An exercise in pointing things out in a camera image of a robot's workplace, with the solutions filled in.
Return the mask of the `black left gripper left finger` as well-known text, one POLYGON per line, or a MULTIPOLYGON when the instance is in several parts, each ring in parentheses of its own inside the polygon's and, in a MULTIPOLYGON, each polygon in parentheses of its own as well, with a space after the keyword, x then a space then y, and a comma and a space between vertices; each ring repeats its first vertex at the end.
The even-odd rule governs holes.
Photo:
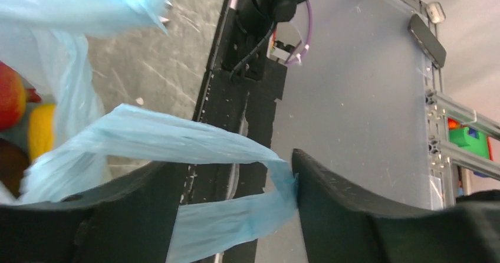
POLYGON ((188 167, 151 162, 59 202, 1 206, 2 262, 165 262, 188 167))

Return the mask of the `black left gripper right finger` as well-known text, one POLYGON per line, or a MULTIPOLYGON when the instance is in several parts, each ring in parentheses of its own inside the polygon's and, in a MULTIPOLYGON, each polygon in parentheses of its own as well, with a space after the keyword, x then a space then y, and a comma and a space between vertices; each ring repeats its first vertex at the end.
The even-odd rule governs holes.
POLYGON ((438 211, 375 194, 292 153, 309 262, 498 262, 499 203, 438 211))

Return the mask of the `light blue printed plastic bag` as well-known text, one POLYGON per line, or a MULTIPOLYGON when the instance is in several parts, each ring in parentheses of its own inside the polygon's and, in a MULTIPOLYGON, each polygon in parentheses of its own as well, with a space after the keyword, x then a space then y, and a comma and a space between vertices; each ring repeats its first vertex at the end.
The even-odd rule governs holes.
POLYGON ((92 85, 87 36, 160 26, 165 0, 1 0, 1 61, 52 95, 55 148, 31 165, 21 196, 1 206, 59 202, 151 162, 260 162, 275 188, 180 205, 165 262, 193 262, 267 236, 297 213, 297 181, 271 149, 237 133, 121 104, 108 114, 92 85))

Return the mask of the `brown fake fruit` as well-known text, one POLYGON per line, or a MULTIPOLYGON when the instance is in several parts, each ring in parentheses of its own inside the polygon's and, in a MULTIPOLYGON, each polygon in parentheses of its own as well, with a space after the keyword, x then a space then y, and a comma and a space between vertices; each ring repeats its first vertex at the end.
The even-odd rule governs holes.
POLYGON ((19 146, 1 139, 1 182, 15 199, 21 196, 21 180, 29 166, 28 155, 19 146))

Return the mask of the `yellow fake fruit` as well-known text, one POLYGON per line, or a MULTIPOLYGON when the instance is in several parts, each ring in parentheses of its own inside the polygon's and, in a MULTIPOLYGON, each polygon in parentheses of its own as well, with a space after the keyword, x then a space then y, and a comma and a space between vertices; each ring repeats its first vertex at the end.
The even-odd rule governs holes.
POLYGON ((31 163, 53 149, 52 120, 55 104, 42 104, 33 109, 28 120, 28 156, 31 163))

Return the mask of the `red fake apple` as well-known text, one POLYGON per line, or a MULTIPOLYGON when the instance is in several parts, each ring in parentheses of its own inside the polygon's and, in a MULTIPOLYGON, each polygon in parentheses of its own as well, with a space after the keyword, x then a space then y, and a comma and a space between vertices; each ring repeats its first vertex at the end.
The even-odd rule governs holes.
POLYGON ((20 75, 1 63, 1 130, 14 127, 22 119, 27 93, 20 75))

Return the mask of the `green plastic toy block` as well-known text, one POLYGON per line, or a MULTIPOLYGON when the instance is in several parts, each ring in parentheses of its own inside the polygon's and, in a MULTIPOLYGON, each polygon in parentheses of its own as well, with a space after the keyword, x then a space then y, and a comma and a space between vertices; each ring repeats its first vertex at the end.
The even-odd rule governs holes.
POLYGON ((461 125, 458 121, 448 118, 449 141, 458 147, 484 157, 492 158, 490 138, 483 132, 461 125))

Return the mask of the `black phone-like device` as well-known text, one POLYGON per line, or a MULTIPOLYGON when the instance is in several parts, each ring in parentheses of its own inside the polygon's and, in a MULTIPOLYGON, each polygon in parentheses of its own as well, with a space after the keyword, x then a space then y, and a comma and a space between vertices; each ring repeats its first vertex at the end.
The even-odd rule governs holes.
POLYGON ((445 66, 447 52, 418 14, 413 14, 408 23, 408 31, 435 68, 445 66))

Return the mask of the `aluminium extrusion frame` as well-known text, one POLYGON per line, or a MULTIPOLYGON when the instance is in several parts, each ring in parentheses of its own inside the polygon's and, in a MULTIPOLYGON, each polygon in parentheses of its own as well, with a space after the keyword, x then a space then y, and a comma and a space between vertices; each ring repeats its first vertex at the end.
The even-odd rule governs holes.
MULTIPOLYGON (((438 25, 445 19, 439 3, 426 4, 421 0, 400 0, 410 6, 411 14, 418 14, 438 39, 438 25)), ((463 126, 485 133, 499 140, 499 123, 453 100, 443 92, 442 68, 435 68, 425 55, 425 122, 429 146, 430 207, 443 209, 455 204, 459 184, 470 193, 468 179, 478 173, 499 179, 499 163, 478 156, 449 141, 448 118, 463 126)))

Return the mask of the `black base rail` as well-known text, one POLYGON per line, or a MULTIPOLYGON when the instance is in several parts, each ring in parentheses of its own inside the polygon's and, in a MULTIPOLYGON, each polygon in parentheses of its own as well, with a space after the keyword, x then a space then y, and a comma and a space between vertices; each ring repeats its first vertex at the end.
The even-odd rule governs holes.
MULTIPOLYGON (((202 80, 194 121, 207 123, 271 147, 277 99, 287 67, 267 58, 266 37, 275 19, 292 19, 305 0, 224 0, 202 80)), ((182 204, 198 204, 262 193, 267 169, 249 165, 190 165, 182 204)))

